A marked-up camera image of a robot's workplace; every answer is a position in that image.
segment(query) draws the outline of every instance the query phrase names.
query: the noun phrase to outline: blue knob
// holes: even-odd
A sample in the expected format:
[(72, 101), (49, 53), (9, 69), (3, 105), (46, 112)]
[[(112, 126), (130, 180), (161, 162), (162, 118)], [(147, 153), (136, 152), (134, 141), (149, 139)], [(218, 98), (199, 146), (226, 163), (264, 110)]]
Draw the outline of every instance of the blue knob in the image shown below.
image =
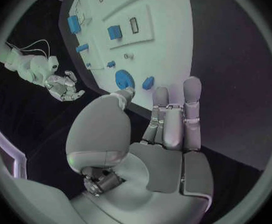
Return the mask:
[(127, 87), (132, 87), (135, 89), (133, 77), (125, 70), (120, 70), (115, 73), (115, 81), (121, 90), (124, 90)]
[(79, 24), (79, 20), (76, 15), (70, 16), (68, 18), (68, 24), (72, 34), (77, 34), (78, 32), (81, 31), (81, 26)]
[(118, 25), (109, 27), (108, 33), (111, 40), (123, 37), (121, 28)]
[(77, 53), (79, 53), (80, 51), (86, 50), (86, 49), (89, 49), (88, 44), (84, 44), (84, 45), (82, 45), (82, 46), (76, 47)]
[(107, 67), (115, 67), (115, 61), (108, 62)]
[(145, 89), (145, 90), (149, 90), (152, 88), (153, 86), (153, 83), (154, 83), (154, 77), (151, 76), (151, 77), (148, 77), (142, 84), (142, 88)]

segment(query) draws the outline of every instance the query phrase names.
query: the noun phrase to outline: cable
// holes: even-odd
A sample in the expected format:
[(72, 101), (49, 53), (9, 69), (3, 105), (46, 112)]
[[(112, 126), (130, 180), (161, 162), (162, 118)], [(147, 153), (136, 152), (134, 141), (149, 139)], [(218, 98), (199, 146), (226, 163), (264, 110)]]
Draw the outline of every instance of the cable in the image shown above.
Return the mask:
[[(45, 41), (45, 42), (47, 43), (47, 46), (48, 46), (48, 56), (47, 56), (46, 53), (45, 53), (43, 50), (41, 50), (41, 49), (25, 50), (26, 48), (28, 48), (28, 47), (30, 47), (30, 46), (32, 46), (32, 45), (34, 45), (34, 44), (36, 44), (36, 43), (38, 43), (38, 42), (40, 42), (40, 41)], [(30, 45), (28, 45), (28, 46), (25, 46), (25, 47), (22, 47), (22, 48), (18, 48), (18, 47), (16, 47), (15, 45), (12, 45), (12, 44), (9, 43), (9, 42), (6, 42), (6, 43), (7, 43), (7, 45), (9, 45), (9, 46), (11, 46), (11, 47), (13, 47), (13, 48), (16, 48), (16, 49), (18, 49), (18, 50), (20, 50), (20, 51), (41, 51), (41, 52), (43, 52), (43, 53), (45, 54), (45, 56), (46, 56), (47, 59), (48, 59), (48, 57), (50, 57), (50, 45), (49, 45), (48, 41), (45, 40), (45, 39), (41, 39), (41, 40), (35, 41), (35, 42), (33, 42), (32, 44), (30, 44)]]

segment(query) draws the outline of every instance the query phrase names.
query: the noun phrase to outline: robotic hand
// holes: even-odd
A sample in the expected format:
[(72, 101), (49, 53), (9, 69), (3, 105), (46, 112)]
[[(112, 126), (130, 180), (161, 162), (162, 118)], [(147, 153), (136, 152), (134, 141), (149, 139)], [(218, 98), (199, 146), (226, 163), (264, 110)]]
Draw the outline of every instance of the robotic hand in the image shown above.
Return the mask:
[(85, 93), (84, 90), (76, 92), (77, 78), (72, 71), (65, 71), (64, 77), (54, 74), (59, 66), (56, 56), (47, 59), (44, 56), (22, 55), (20, 50), (5, 45), (0, 62), (10, 71), (17, 71), (22, 79), (46, 87), (59, 101), (74, 101)]

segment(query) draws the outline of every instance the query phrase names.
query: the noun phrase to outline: rectangular slot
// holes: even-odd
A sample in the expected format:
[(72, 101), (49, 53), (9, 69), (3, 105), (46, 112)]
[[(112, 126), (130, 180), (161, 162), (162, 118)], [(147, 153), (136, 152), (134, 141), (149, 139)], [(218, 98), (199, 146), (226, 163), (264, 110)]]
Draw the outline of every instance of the rectangular slot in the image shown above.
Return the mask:
[(132, 29), (133, 34), (138, 33), (139, 28), (138, 28), (137, 20), (135, 17), (130, 19), (130, 24), (131, 24), (131, 29)]

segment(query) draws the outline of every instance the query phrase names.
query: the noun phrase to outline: blue component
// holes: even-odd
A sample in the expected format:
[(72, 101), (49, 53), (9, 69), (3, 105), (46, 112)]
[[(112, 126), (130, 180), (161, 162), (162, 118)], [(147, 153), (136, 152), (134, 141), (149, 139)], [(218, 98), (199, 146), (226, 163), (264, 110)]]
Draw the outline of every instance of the blue component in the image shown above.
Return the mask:
[(84, 44), (84, 45), (82, 45), (82, 46), (76, 47), (77, 53), (79, 53), (80, 51), (86, 50), (86, 49), (89, 49), (88, 44)]
[(154, 77), (153, 76), (148, 77), (142, 84), (142, 88), (145, 90), (149, 90), (150, 88), (152, 88), (153, 83), (154, 83)]
[(121, 28), (118, 25), (109, 27), (108, 28), (108, 33), (109, 33), (109, 36), (110, 36), (111, 40), (123, 37)]
[(125, 70), (120, 70), (115, 73), (115, 81), (121, 90), (124, 90), (127, 87), (132, 87), (135, 89), (133, 77)]
[(108, 62), (107, 67), (115, 67), (115, 61)]
[(71, 30), (71, 33), (77, 34), (78, 32), (81, 31), (81, 26), (79, 24), (78, 17), (76, 15), (70, 16), (68, 18), (68, 24)]

